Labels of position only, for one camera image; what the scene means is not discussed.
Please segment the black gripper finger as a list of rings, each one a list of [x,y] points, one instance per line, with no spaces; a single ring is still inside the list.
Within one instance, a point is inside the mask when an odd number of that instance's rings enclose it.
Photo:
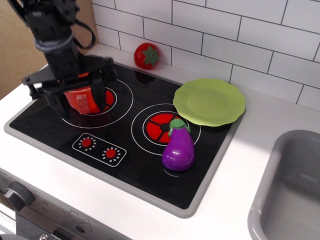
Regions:
[[[98,106],[100,111],[103,111],[106,108],[106,91],[104,81],[100,73],[92,75],[90,88],[95,104]]]
[[[42,87],[42,95],[49,106],[63,119],[71,117],[70,105],[61,87]]]

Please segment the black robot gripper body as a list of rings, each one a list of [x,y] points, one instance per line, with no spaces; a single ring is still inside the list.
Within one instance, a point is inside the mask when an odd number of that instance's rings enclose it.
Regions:
[[[117,79],[114,61],[109,57],[83,55],[73,41],[35,41],[42,51],[47,66],[22,80],[28,86],[33,99],[43,97],[42,87],[61,87],[63,93],[84,87],[91,87],[92,75],[101,74],[104,87]]]

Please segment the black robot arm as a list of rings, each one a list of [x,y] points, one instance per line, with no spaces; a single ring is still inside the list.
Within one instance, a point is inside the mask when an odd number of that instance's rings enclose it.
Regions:
[[[74,0],[10,0],[13,8],[34,36],[35,47],[43,52],[48,65],[26,76],[22,83],[29,88],[32,99],[43,98],[62,118],[70,118],[66,92],[89,87],[93,102],[100,111],[106,106],[106,86],[117,79],[113,59],[83,55],[84,46],[74,37],[72,25],[88,31],[79,21]]]

